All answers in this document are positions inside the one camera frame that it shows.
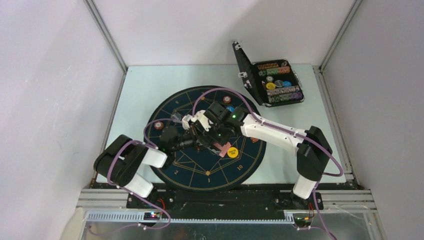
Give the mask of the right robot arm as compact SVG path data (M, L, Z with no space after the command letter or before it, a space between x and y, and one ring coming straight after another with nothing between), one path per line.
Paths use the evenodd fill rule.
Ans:
M186 124L194 124L208 139L220 146L228 137L238 134L255 138L280 147L296 157L298 178L291 194L291 204L304 209L311 202L311 194L325 175L325 168L333 160L332 149L322 130L293 128L263 118L247 105L230 111L217 102L207 109L194 112L185 118Z

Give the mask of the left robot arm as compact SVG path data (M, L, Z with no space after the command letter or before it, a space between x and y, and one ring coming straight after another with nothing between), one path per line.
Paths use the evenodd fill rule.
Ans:
M93 169L110 185L139 195L138 201L145 208L153 208L158 194L152 191L153 184L138 173L140 167L167 169L176 161L177 151L193 147L196 141L193 127L184 133L179 133L174 126L166 127L157 148L121 134L96 158Z

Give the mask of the yellow big blind button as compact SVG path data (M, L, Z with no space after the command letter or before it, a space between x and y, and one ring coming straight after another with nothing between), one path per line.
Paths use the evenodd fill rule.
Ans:
M236 158L236 157L238 157L238 155L239 155L239 151L238 151L238 149L236 148L236 147L230 147L228 150L227 150L227 155L228 155L228 157L230 157L230 158Z

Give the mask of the clear dealer button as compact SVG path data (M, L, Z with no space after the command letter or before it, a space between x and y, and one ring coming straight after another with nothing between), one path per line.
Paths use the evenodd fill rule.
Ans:
M180 123L182 121L183 116L178 112L171 115L171 120L175 123Z

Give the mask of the blue small blind button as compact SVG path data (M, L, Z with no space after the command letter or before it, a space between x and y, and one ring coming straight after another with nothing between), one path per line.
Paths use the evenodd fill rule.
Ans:
M231 113L233 113L235 110L235 108L232 106L227 106L226 109L229 110Z

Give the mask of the red poker chip stack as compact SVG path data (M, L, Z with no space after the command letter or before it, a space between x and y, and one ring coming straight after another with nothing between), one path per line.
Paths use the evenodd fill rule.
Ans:
M231 103L232 98L230 96L224 96L222 100L224 103L229 104Z

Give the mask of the pink playing card deck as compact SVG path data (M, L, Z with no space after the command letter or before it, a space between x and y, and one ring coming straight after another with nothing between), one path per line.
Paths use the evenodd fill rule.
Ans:
M232 145L230 142L227 142L224 145L220 145L219 143L214 143L213 146L214 146L214 150L216 154L220 156L221 158L223 158L227 154L228 150L230 149Z

